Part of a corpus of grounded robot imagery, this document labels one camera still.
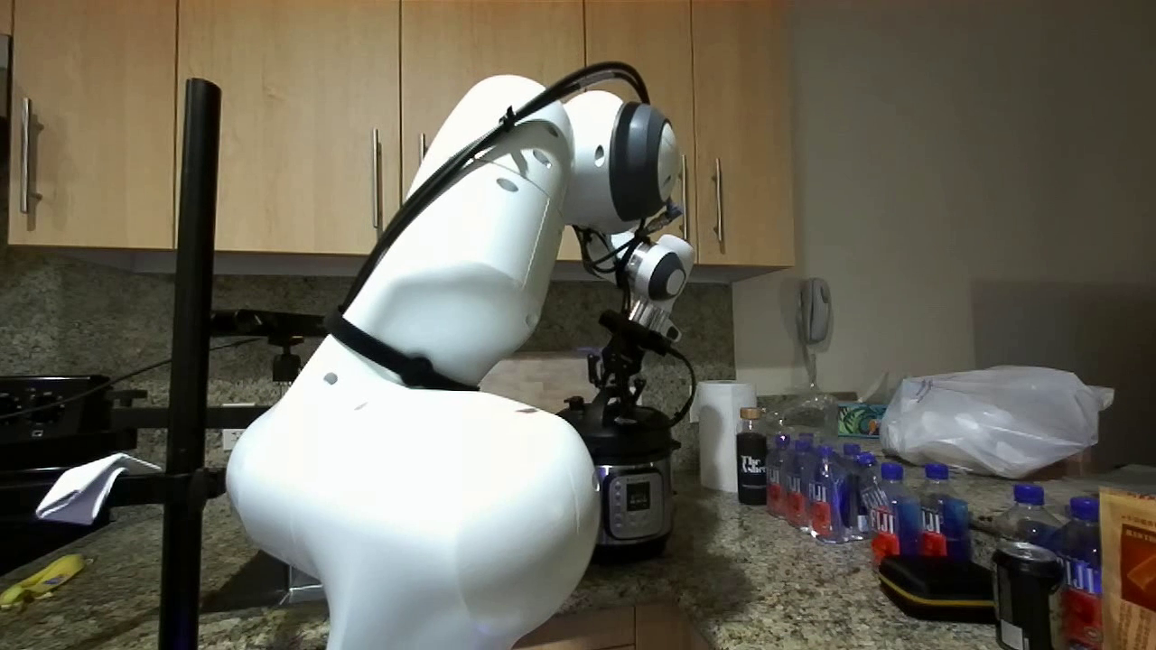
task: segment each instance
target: white robot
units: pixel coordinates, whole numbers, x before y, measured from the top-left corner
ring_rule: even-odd
[[[555,411],[471,388],[536,330],[565,227],[614,267],[628,322],[670,336],[692,244],[675,134],[638,79],[480,79],[440,125],[332,336],[237,445],[245,533],[321,580],[332,650],[508,650],[576,590],[597,475]]]

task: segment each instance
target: blue cap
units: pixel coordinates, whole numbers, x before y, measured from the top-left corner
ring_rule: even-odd
[[[943,463],[928,463],[928,464],[924,464],[924,478],[946,478],[946,472],[949,472],[949,469],[946,469]]]
[[[1095,495],[1070,498],[1070,515],[1086,523],[1099,523],[1099,498]]]
[[[1043,505],[1043,486],[1041,483],[1017,483],[1012,495],[1023,505]]]
[[[904,464],[900,463],[882,463],[878,475],[882,478],[904,478]]]

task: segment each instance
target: granite countertop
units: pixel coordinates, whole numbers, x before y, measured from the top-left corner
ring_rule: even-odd
[[[996,512],[1005,478],[957,478],[971,509]],[[1086,491],[1082,478],[1047,478],[1047,498]],[[996,646],[992,624],[943,624],[900,613],[878,589],[866,548],[816,545],[758,505],[739,505],[682,478],[675,530],[657,560],[588,568],[565,608],[621,604],[675,604],[718,650],[765,646]],[[74,540],[87,575],[56,599],[0,613],[0,646],[134,650],[155,646],[160,629],[160,505],[116,509],[105,530]],[[227,498],[208,505],[204,590],[220,590],[256,548]],[[208,650],[227,646],[325,646],[325,604],[208,608]]]

